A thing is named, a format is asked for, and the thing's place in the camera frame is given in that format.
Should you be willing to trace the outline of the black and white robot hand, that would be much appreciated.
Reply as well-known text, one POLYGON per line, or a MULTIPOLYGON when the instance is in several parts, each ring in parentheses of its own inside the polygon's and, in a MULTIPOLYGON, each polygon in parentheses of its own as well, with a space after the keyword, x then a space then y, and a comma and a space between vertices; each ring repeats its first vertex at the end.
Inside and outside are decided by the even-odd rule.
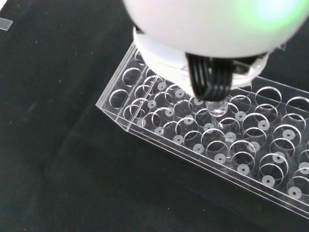
POLYGON ((249 86, 309 16, 306 0, 126 0, 146 65, 203 101, 249 86))

